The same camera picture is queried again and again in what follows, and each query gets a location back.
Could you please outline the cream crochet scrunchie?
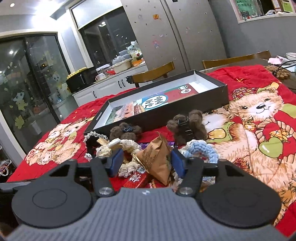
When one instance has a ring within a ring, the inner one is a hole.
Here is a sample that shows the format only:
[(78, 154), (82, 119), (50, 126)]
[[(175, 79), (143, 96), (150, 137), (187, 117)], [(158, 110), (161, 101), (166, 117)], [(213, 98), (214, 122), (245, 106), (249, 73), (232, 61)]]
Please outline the cream crochet scrunchie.
[(124, 158), (117, 176), (127, 178), (131, 176), (139, 167), (136, 154), (142, 150), (141, 146), (133, 140), (121, 140), (116, 138), (106, 145), (96, 149), (96, 157), (109, 157), (116, 149), (123, 149)]

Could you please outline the red lighter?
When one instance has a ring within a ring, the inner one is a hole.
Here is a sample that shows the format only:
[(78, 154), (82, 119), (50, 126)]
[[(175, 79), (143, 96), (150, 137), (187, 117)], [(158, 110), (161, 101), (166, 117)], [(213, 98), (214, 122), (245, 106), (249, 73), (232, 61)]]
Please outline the red lighter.
[(132, 174), (127, 182), (123, 185), (124, 188), (144, 188), (149, 180), (150, 180), (150, 174), (147, 172), (140, 173), (136, 171), (134, 174)]

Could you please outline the blue crochet scrunchie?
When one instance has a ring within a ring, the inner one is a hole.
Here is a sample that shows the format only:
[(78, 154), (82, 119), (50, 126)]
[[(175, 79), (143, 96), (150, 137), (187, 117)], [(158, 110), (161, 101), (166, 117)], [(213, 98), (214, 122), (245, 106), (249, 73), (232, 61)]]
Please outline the blue crochet scrunchie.
[(191, 140), (185, 146), (179, 149), (179, 152), (185, 158), (194, 157), (194, 154), (201, 153), (207, 157), (208, 163), (217, 164), (219, 155), (212, 144), (206, 143), (204, 140)]

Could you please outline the brown paper pyramid packet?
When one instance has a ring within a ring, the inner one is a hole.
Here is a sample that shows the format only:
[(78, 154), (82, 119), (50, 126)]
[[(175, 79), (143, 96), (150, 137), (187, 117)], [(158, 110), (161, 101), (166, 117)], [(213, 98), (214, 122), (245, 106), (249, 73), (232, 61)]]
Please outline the brown paper pyramid packet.
[[(167, 140), (159, 133), (159, 136), (151, 142)], [(148, 173), (158, 179), (163, 185), (168, 185), (171, 173), (171, 148), (167, 145), (154, 149), (147, 147), (137, 153), (137, 158)]]

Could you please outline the black white lace scrunchie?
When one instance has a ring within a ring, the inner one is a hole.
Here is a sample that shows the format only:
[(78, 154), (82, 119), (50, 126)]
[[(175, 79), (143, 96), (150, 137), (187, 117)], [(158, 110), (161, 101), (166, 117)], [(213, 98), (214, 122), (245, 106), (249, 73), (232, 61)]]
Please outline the black white lace scrunchie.
[(96, 149), (102, 145), (106, 145), (109, 139), (106, 135), (99, 134), (95, 131), (91, 131), (84, 136), (83, 143), (86, 145), (87, 152), (84, 155), (87, 161), (90, 161), (96, 156)]

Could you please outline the brown fuzzy hair clip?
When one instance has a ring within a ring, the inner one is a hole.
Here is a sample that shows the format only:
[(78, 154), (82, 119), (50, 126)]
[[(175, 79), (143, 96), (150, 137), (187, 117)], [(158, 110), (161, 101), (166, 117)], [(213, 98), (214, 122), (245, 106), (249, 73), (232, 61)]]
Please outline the brown fuzzy hair clip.
[(128, 123), (120, 123), (119, 126), (115, 126), (110, 130), (109, 139), (112, 141), (116, 138), (119, 138), (121, 140), (133, 140), (136, 142), (141, 134), (142, 129), (140, 126), (133, 126)]
[(180, 147), (191, 140), (206, 140), (207, 131), (202, 123), (203, 113), (200, 110), (192, 110), (188, 116), (177, 114), (167, 122), (167, 129), (173, 133), (174, 146)]

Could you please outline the purple foil snack bar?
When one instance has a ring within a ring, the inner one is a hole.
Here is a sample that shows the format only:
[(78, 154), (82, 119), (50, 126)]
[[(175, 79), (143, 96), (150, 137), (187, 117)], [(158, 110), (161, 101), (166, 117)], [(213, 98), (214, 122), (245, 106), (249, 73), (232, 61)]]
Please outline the purple foil snack bar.
[(144, 150), (147, 147), (153, 147), (154, 149), (161, 148), (162, 146), (167, 145), (168, 148), (172, 148), (174, 146), (174, 141), (172, 142), (165, 142), (165, 141), (155, 141), (155, 142), (150, 142), (150, 143), (139, 143), (141, 148)]

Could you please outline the black shallow cardboard box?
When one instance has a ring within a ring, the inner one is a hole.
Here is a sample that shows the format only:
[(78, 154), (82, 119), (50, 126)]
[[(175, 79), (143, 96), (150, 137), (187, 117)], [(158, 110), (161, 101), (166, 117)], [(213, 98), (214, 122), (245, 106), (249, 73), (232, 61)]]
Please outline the black shallow cardboard box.
[(191, 70), (107, 100), (85, 134), (108, 136), (122, 122), (140, 126), (146, 132), (165, 126), (177, 114), (188, 115), (193, 109), (208, 112), (228, 102), (226, 84)]

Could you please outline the white kitchen cabinet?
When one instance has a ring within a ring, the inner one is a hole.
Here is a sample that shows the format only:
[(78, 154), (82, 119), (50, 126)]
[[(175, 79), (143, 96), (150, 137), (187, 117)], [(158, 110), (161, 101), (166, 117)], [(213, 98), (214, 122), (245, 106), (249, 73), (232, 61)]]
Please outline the white kitchen cabinet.
[(116, 95), (122, 91), (135, 88), (135, 84), (129, 84), (127, 82), (126, 78), (128, 76), (133, 76), (147, 71), (147, 65), (140, 64), (139, 66), (125, 70), (112, 77), (108, 77), (104, 80), (97, 81), (89, 87), (86, 87), (85, 89), (76, 92), (75, 94), (73, 94), (73, 97), (78, 106), (81, 106), (98, 98), (105, 97), (107, 95)]

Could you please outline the black microwave oven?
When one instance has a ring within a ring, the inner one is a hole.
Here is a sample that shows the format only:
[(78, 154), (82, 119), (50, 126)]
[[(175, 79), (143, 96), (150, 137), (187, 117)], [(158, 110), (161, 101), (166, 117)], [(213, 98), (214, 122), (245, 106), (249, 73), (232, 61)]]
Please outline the black microwave oven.
[(67, 80), (67, 86), (72, 94), (79, 92), (92, 85), (96, 80), (97, 71), (95, 67), (85, 68), (73, 73)]

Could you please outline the glass sliding door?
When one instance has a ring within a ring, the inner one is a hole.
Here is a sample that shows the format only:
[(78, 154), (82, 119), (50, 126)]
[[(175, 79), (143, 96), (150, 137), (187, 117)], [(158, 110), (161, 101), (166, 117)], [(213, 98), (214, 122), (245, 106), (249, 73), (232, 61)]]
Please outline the glass sliding door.
[(25, 153), (65, 118), (68, 74), (56, 34), (1, 39), (1, 112)]

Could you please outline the wooden chair left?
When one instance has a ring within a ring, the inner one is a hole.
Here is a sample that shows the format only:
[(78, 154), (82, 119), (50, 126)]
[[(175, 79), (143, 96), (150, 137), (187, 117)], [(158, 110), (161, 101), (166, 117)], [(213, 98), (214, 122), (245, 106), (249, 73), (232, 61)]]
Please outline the wooden chair left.
[(150, 71), (139, 73), (133, 76), (127, 76), (126, 81), (129, 84), (134, 84), (135, 87), (139, 88), (140, 83), (146, 83), (159, 79), (160, 77), (168, 78), (168, 73), (175, 69), (173, 61), (166, 63), (156, 69)]

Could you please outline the wooden chair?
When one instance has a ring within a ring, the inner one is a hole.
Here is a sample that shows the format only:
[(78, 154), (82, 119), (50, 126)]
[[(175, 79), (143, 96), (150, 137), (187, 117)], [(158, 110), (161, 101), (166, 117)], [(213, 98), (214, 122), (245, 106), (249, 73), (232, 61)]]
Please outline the wooden chair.
[(135, 87), (139, 88), (140, 83), (146, 83), (159, 79), (160, 77), (168, 78), (168, 73), (175, 69), (173, 61), (166, 63), (156, 69), (150, 71), (139, 73), (133, 76), (127, 76), (126, 81), (129, 84), (134, 84)]
[(203, 60), (202, 64), (205, 69), (208, 69), (208, 68), (214, 68), (214, 67), (232, 64), (232, 63), (236, 63), (236, 62), (258, 59), (258, 58), (268, 60), (270, 57), (271, 57), (271, 53), (268, 50), (266, 50), (266, 51), (257, 52), (254, 54), (226, 58), (226, 59), (208, 60), (208, 61)]

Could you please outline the pink white cloth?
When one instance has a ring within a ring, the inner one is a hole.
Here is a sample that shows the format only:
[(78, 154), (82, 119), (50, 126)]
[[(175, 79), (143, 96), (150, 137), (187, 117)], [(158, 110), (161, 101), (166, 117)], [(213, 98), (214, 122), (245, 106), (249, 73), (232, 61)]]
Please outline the pink white cloth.
[(268, 63), (272, 65), (282, 65), (287, 61), (289, 61), (287, 58), (281, 56), (276, 56), (275, 58), (271, 57), (268, 59)]

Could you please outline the silver double door refrigerator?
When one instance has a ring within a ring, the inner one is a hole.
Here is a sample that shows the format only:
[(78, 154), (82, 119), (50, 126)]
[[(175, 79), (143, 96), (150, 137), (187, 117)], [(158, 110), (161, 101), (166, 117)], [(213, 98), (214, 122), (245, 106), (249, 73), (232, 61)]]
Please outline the silver double door refrigerator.
[(226, 57), (208, 1), (124, 0), (122, 5), (149, 70), (173, 62), (174, 75)]

